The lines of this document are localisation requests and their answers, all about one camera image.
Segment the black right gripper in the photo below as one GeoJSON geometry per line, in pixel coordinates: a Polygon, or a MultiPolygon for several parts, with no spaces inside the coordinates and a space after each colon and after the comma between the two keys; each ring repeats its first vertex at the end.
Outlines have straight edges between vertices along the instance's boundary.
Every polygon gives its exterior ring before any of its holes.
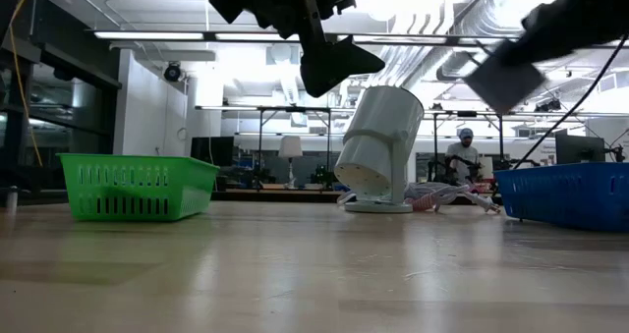
{"type": "Polygon", "coordinates": [[[511,111],[545,83],[545,76],[531,63],[629,33],[629,0],[555,0],[536,7],[522,26],[524,33],[517,41],[501,42],[464,79],[496,113],[511,111]]]}

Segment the white spot lamp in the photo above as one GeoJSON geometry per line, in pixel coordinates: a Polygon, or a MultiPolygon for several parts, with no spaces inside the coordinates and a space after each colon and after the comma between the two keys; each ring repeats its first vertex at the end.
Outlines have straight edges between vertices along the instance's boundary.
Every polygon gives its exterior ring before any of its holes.
{"type": "Polygon", "coordinates": [[[348,192],[337,203],[350,212],[409,213],[406,165],[424,107],[412,92],[393,86],[365,90],[334,167],[348,192]]]}

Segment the person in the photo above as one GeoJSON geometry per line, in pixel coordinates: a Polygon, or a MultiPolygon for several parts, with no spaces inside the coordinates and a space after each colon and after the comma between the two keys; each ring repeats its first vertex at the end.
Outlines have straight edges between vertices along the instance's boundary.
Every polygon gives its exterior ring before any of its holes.
{"type": "Polygon", "coordinates": [[[450,144],[446,149],[446,172],[455,177],[458,183],[474,183],[480,168],[479,153],[472,146],[474,133],[465,128],[459,132],[458,137],[459,141],[450,144]]]}

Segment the white shade table lamp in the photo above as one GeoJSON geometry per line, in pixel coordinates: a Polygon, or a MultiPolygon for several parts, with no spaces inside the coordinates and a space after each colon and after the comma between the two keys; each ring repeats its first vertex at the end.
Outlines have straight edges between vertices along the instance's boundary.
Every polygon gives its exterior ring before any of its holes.
{"type": "Polygon", "coordinates": [[[288,190],[296,188],[296,177],[294,175],[293,161],[303,156],[301,138],[298,136],[284,136],[280,141],[278,156],[288,162],[288,182],[285,187],[288,190]]]}

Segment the black monitor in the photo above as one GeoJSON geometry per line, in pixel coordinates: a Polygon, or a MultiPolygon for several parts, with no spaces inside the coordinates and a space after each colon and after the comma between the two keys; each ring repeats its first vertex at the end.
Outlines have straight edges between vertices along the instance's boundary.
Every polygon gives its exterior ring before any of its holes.
{"type": "Polygon", "coordinates": [[[604,162],[604,140],[592,137],[558,135],[555,137],[558,164],[604,162]]]}
{"type": "Polygon", "coordinates": [[[233,162],[233,137],[193,138],[191,156],[214,166],[227,167],[233,162]]]}

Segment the blue plastic basket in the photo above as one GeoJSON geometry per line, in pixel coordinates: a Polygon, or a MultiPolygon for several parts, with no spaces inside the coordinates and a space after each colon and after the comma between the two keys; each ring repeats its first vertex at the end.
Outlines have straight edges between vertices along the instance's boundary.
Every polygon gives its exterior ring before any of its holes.
{"type": "Polygon", "coordinates": [[[579,163],[495,173],[507,215],[592,231],[629,232],[629,163],[579,163]]]}

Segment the LED light strip bar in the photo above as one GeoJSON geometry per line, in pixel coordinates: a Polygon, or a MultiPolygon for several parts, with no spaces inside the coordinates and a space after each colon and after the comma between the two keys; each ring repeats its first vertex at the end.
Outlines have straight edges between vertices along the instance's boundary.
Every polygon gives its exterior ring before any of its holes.
{"type": "MultiPolygon", "coordinates": [[[[225,42],[225,43],[297,43],[297,34],[283,38],[272,31],[140,31],[140,30],[94,30],[99,39],[110,41],[149,41],[149,42],[225,42]]],[[[326,41],[340,41],[351,36],[355,43],[366,45],[422,45],[422,46],[475,46],[476,43],[494,44],[504,36],[457,36],[457,35],[400,35],[400,34],[359,34],[326,33],[326,41]]]]}

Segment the green plastic basket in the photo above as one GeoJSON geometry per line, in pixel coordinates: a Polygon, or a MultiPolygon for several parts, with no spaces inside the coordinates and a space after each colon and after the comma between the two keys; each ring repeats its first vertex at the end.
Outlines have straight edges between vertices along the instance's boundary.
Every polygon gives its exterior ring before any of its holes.
{"type": "Polygon", "coordinates": [[[205,212],[217,166],[190,157],[61,153],[72,216],[171,222],[205,212]]]}

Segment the black metal frame stand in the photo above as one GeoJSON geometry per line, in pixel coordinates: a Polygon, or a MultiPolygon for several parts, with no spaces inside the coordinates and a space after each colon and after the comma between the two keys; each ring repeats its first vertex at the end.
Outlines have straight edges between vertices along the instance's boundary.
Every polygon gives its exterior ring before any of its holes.
{"type": "Polygon", "coordinates": [[[264,125],[270,121],[278,112],[315,114],[326,127],[326,171],[331,171],[331,122],[332,111],[329,107],[306,107],[297,105],[288,106],[259,106],[258,132],[257,132],[257,160],[255,170],[259,174],[262,164],[262,133],[264,125]]]}

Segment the silver ventilation duct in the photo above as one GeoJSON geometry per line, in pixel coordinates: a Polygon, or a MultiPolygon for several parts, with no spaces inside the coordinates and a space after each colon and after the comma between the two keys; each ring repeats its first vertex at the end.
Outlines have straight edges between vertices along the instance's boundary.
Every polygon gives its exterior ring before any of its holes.
{"type": "MultiPolygon", "coordinates": [[[[395,33],[446,34],[459,36],[505,36],[520,33],[526,15],[517,0],[472,0],[457,13],[453,0],[440,0],[435,9],[404,15],[395,21],[395,33]]],[[[459,48],[386,45],[380,51],[386,68],[368,78],[370,85],[410,88],[434,81],[444,65],[459,70],[463,63],[459,48]]]]}

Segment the black aluminium table frame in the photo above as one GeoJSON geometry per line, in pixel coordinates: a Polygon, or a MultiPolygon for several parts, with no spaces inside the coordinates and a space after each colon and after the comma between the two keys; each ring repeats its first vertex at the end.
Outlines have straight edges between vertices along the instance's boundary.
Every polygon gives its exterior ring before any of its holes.
{"type": "MultiPolygon", "coordinates": [[[[341,195],[343,195],[342,192],[227,190],[226,192],[213,193],[211,199],[217,201],[335,203],[341,195]]],[[[67,202],[66,191],[48,190],[37,194],[20,193],[18,195],[18,205],[67,202]]]]}

